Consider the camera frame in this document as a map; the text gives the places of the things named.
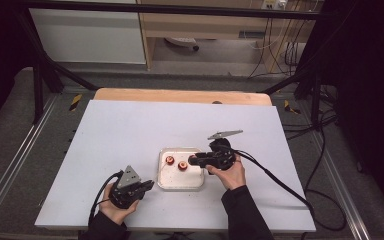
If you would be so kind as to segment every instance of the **white cabinet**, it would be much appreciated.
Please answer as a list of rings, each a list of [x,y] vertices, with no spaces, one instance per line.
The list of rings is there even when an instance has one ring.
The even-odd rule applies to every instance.
[[[82,2],[136,3],[134,0]],[[145,64],[137,13],[31,9],[40,40],[58,62]]]

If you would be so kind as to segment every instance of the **desk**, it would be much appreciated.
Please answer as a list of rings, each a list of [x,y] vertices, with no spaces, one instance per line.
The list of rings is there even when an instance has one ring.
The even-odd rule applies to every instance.
[[[243,105],[234,105],[234,95],[247,96],[243,99],[249,98],[253,105],[244,105],[243,100],[239,100]],[[209,103],[231,104],[205,104],[202,96]],[[143,180],[156,180],[162,148],[209,151],[206,138],[225,130],[244,130],[229,137],[232,146],[252,154],[303,196],[277,110],[270,105],[266,95],[238,92],[99,90],[89,102],[35,225],[85,229],[95,195],[112,173],[132,165]],[[251,162],[244,161],[244,167],[247,185],[273,232],[315,231],[304,204]],[[220,201],[224,191],[219,179],[207,174],[198,192],[166,192],[155,185],[126,224],[131,231],[224,231],[227,215]]]
[[[205,6],[205,7],[226,7],[226,8],[252,8],[261,9],[263,0],[136,0],[139,4],[164,4],[164,5],[186,5],[186,6]],[[307,1],[289,0],[286,10],[289,11],[309,11],[314,5]],[[223,17],[223,16],[194,16],[194,15],[173,15],[173,14],[155,14],[140,13],[140,22],[142,30],[142,40],[144,43],[145,58],[148,68],[152,67],[152,58],[155,48],[156,38],[202,38],[202,39],[240,39],[240,32],[261,32],[264,35],[267,19],[245,18],[245,17]],[[315,21],[303,20],[282,20],[273,19],[273,28],[271,31],[271,50],[265,51],[263,56],[264,64],[268,72],[279,71],[275,64],[275,59],[279,60],[286,42],[296,41],[298,43],[307,42],[313,29]],[[262,47],[262,39],[248,38],[256,40],[259,48]],[[268,37],[265,39],[265,46],[268,43]]]

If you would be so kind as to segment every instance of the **metal rail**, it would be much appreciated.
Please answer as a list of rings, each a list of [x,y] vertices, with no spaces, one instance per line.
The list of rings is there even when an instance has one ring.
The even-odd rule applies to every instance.
[[[310,109],[307,104],[298,102],[300,109],[303,110],[304,117],[307,122],[310,124]],[[312,131],[313,138],[317,144],[318,150],[321,151],[323,140],[321,133]],[[339,174],[338,169],[335,166],[335,163],[332,159],[332,156],[329,153],[329,150],[326,148],[323,157],[323,166],[326,170],[327,176],[332,184],[333,190],[335,191],[336,197],[338,198],[339,204],[342,206],[345,215],[347,216],[348,225],[354,235],[354,238],[357,240],[369,240],[370,235],[367,231],[366,225],[361,219],[360,213],[358,212],[357,207],[352,200],[352,197]]]
[[[135,13],[158,13],[158,14],[186,14],[186,15],[209,15],[209,16],[231,16],[251,18],[282,18],[302,20],[332,20],[337,13],[320,12],[296,12],[281,10],[263,10],[248,8],[222,8],[222,7],[199,7],[199,6],[176,6],[158,4],[128,4],[128,3],[98,3],[98,2],[75,2],[75,1],[51,1],[51,0],[17,0],[13,4],[26,8],[77,10],[77,11],[102,11],[102,12],[135,12]]]
[[[51,115],[54,104],[58,97],[59,94],[53,94],[48,99],[44,107],[44,114],[39,119],[37,124],[31,127],[29,133],[27,134],[26,138],[24,139],[23,143],[21,144],[20,148],[18,149],[17,153],[9,164],[7,170],[2,175],[2,178],[0,180],[0,205],[4,200],[6,194],[8,193],[15,178],[17,177],[18,172],[23,166],[24,161],[29,155],[30,150],[32,149],[34,143],[36,142],[36,139],[38,138],[40,132],[43,129],[43,126]]]

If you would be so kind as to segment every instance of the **black sleeve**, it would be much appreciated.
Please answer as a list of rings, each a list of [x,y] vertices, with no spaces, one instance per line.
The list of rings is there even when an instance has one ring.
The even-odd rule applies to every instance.
[[[229,223],[229,240],[274,239],[247,186],[227,190],[221,199]]]
[[[98,212],[92,220],[87,232],[79,240],[119,240],[123,239],[126,225],[121,226],[111,221],[102,212]]]

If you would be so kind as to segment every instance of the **black frame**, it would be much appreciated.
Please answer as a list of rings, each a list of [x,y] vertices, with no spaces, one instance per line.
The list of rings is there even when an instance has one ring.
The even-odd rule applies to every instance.
[[[300,19],[328,21],[337,17],[335,11],[332,12],[294,12],[294,11],[273,11],[263,9],[242,9],[242,8],[221,8],[221,7],[197,7],[197,6],[175,6],[175,5],[150,5],[150,4],[125,4],[125,3],[97,3],[97,2],[74,2],[74,1],[52,1],[52,0],[17,0],[7,1],[10,4],[18,23],[24,29],[35,50],[35,59],[37,64],[34,68],[35,81],[35,119],[36,123],[43,114],[43,79],[49,86],[51,92],[61,92],[63,84],[57,73],[63,74],[71,80],[79,83],[89,90],[98,90],[99,87],[90,84],[58,63],[54,62],[44,51],[39,36],[27,21],[29,16],[28,9],[55,9],[55,10],[76,10],[76,11],[104,11],[104,12],[136,12],[136,13],[157,13],[157,14],[186,14],[186,15],[209,15],[209,16],[231,16],[231,17],[251,17],[251,18],[282,18],[282,19]],[[288,85],[289,83],[299,81],[307,75],[304,70],[299,73],[297,70],[295,76],[290,77],[279,85],[271,87],[260,93],[271,94],[276,90]]]

